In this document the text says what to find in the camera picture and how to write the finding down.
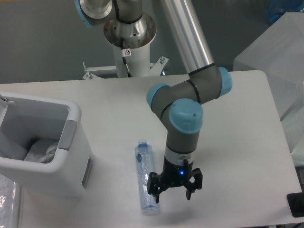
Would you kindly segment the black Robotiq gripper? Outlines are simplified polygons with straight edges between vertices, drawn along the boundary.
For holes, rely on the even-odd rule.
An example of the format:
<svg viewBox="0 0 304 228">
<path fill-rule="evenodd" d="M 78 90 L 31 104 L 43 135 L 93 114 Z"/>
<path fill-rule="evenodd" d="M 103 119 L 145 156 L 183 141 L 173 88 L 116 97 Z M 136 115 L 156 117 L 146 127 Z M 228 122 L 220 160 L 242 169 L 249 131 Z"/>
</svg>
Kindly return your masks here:
<svg viewBox="0 0 304 228">
<path fill-rule="evenodd" d="M 186 198 L 190 200 L 191 195 L 202 188 L 203 175 L 200 168 L 192 170 L 192 163 L 184 163 L 175 165 L 164 158 L 163 170 L 161 174 L 150 172 L 147 191 L 152 195 L 156 204 L 159 203 L 160 194 L 168 188 L 185 187 Z"/>
</svg>

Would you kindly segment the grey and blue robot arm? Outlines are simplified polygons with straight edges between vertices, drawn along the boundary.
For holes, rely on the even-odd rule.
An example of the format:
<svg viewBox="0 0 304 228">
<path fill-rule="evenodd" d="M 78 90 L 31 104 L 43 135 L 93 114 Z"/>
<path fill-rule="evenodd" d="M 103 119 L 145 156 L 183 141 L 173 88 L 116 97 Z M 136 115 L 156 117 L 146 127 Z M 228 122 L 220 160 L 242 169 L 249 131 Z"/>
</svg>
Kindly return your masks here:
<svg viewBox="0 0 304 228">
<path fill-rule="evenodd" d="M 162 192 L 183 186 L 189 199 L 202 188 L 203 175 L 193 168 L 203 123 L 202 105 L 227 94 L 232 89 L 232 77 L 215 65 L 192 2 L 162 0 L 160 4 L 189 79 L 174 86 L 156 84 L 147 93 L 150 109 L 167 129 L 163 170 L 149 174 L 147 193 L 158 201 Z M 156 26 L 143 12 L 142 1 L 77 0 L 75 6 L 85 26 L 104 25 L 107 41 L 117 50 L 119 77 L 147 74 L 150 55 L 137 54 L 136 50 L 149 46 Z"/>
</svg>

